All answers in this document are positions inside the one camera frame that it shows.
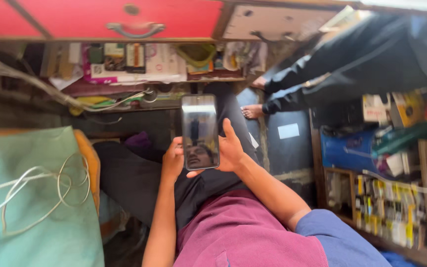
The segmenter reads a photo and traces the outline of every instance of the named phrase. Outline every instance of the phone screen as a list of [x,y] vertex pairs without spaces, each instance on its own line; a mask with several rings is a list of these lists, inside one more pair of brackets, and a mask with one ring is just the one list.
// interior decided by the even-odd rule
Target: phone screen
[[182,140],[186,169],[216,168],[220,164],[215,95],[182,97]]

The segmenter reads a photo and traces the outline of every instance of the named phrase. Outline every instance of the red drawer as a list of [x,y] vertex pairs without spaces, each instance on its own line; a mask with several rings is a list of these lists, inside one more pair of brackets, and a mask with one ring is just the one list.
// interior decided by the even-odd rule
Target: red drawer
[[[149,31],[150,23],[165,29],[153,38],[207,38],[220,15],[222,2],[210,0],[19,0],[54,38],[124,38],[107,29],[120,23],[131,34]],[[137,9],[137,15],[125,11]]]
[[41,34],[8,3],[0,0],[0,36],[40,37]]

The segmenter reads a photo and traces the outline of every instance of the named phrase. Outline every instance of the maroon shirt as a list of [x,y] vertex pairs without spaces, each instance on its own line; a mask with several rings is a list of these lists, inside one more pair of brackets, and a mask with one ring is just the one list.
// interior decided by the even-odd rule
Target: maroon shirt
[[319,240],[289,232],[247,190],[205,204],[177,236],[174,266],[318,266],[327,258]]

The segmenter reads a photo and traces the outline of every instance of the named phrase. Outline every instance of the white wire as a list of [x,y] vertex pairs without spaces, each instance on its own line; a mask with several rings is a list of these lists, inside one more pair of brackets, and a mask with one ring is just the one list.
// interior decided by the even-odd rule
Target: white wire
[[412,186],[412,185],[410,185],[408,183],[399,182],[399,181],[392,181],[392,180],[389,180],[389,179],[386,179],[386,178],[382,177],[381,175],[379,175],[377,173],[371,172],[369,170],[362,170],[362,173],[371,175],[371,176],[373,176],[373,177],[381,180],[384,183],[391,183],[391,184],[394,184],[394,185],[396,184],[398,187],[401,187],[401,188],[411,189],[413,191],[417,191],[417,192],[420,192],[420,193],[427,194],[427,187]]
[[[80,187],[83,184],[85,184],[86,181],[88,181],[88,187],[87,187],[87,193],[85,195],[85,198],[83,201],[81,201],[80,203],[78,203],[77,205],[69,205],[68,203],[65,202],[64,198],[67,196],[68,192],[70,191],[71,187],[72,187],[72,178],[64,173],[63,170],[68,162],[68,160],[74,156],[74,155],[80,155],[84,161],[84,171],[85,171],[85,179],[78,185],[74,185],[74,187]],[[38,175],[34,175],[34,176],[27,176],[28,174],[32,173],[35,170],[40,170],[42,171],[42,173],[38,174]],[[65,184],[63,182],[60,181],[60,177],[64,175],[69,179],[69,184]],[[44,216],[42,216],[40,219],[38,219],[37,221],[31,223],[30,225],[20,229],[20,230],[16,230],[16,231],[11,231],[11,232],[7,232],[7,223],[6,223],[6,207],[7,204],[9,203],[9,201],[11,201],[11,199],[30,181],[32,180],[36,180],[36,179],[40,179],[40,178],[46,178],[46,177],[53,177],[54,179],[57,180],[57,193],[59,196],[59,202],[48,212],[46,213]],[[67,187],[67,191],[62,195],[60,192],[60,184],[64,185],[65,187]],[[81,204],[83,204],[87,197],[90,194],[90,173],[88,172],[88,161],[86,159],[86,157],[80,153],[74,153],[70,156],[68,156],[62,167],[60,168],[59,173],[52,173],[50,171],[48,171],[46,168],[42,167],[42,166],[36,166],[36,167],[32,167],[29,170],[27,170],[25,173],[23,173],[18,179],[0,184],[0,189],[4,188],[6,186],[9,185],[13,185],[11,187],[11,189],[8,191],[8,194],[6,195],[5,200],[3,201],[3,203],[0,204],[0,209],[2,209],[1,211],[1,221],[2,221],[2,231],[3,231],[3,235],[6,236],[12,236],[12,235],[17,235],[17,234],[21,234],[27,230],[29,230],[30,228],[34,227],[35,225],[37,225],[38,223],[42,222],[43,220],[45,220],[45,218],[47,218],[59,205],[60,203],[64,203],[64,205],[68,206],[68,207],[78,207]]]
[[104,111],[107,109],[112,109],[112,108],[120,105],[121,103],[123,103],[127,100],[130,100],[130,99],[132,99],[132,98],[134,98],[140,94],[143,94],[147,91],[147,90],[145,90],[145,91],[139,92],[137,94],[134,94],[134,95],[132,95],[132,96],[130,96],[124,100],[121,100],[119,102],[116,102],[114,104],[102,106],[101,108],[92,108],[93,104],[76,100],[75,98],[60,92],[55,87],[52,87],[52,86],[46,84],[45,82],[41,81],[37,77],[31,76],[31,75],[26,74],[22,71],[11,68],[11,67],[3,64],[2,62],[0,62],[0,76],[8,76],[8,77],[13,77],[13,78],[23,79],[23,80],[27,81],[28,83],[44,90],[46,93],[48,93],[50,96],[52,96],[56,101],[62,103],[63,105],[69,104],[71,106],[75,106],[75,107],[78,107],[78,108],[81,108],[83,110],[90,111],[90,112],[100,112],[100,111]]

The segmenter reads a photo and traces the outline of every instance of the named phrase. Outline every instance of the teal fabric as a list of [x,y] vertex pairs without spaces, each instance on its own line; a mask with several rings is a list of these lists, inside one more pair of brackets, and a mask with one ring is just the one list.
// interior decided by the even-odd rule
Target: teal fabric
[[[18,179],[34,166],[58,173],[65,159],[78,152],[71,127],[0,136],[0,184]],[[80,156],[68,161],[63,173],[74,184],[85,178]],[[65,198],[69,204],[80,203],[87,183],[72,188]],[[61,185],[63,194],[67,187]],[[10,189],[0,189],[2,203]],[[44,216],[59,202],[54,178],[30,181],[8,204],[8,231],[26,227]],[[7,237],[2,234],[0,210],[0,267],[104,266],[102,239],[92,194],[85,203],[69,208],[61,203],[43,222],[28,231]]]

